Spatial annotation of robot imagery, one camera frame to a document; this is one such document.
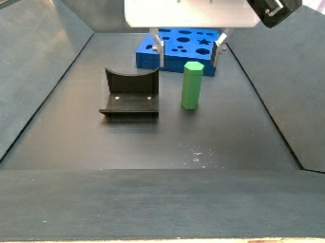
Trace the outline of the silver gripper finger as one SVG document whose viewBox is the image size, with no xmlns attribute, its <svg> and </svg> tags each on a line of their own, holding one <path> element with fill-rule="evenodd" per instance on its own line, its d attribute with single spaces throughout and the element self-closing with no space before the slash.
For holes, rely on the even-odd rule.
<svg viewBox="0 0 325 243">
<path fill-rule="evenodd" d="M 150 28 L 150 35 L 151 35 L 154 43 L 155 43 L 152 45 L 152 48 L 156 50 L 156 52 L 160 55 L 160 66 L 164 66 L 164 60 L 163 60 L 164 44 L 163 44 L 163 40 L 162 40 L 160 35 L 159 35 L 159 29 L 158 28 Z"/>
<path fill-rule="evenodd" d="M 229 28 L 222 29 L 218 39 L 213 42 L 213 54 L 211 54 L 211 64 L 217 66 L 217 60 L 221 52 L 223 51 L 223 46 L 229 38 Z"/>
</svg>

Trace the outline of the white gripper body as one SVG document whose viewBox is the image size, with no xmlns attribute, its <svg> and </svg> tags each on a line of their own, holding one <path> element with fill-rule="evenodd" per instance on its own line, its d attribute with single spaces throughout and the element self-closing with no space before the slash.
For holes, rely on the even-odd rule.
<svg viewBox="0 0 325 243">
<path fill-rule="evenodd" d="M 259 18 L 246 0 L 124 0 L 132 28 L 251 28 Z"/>
</svg>

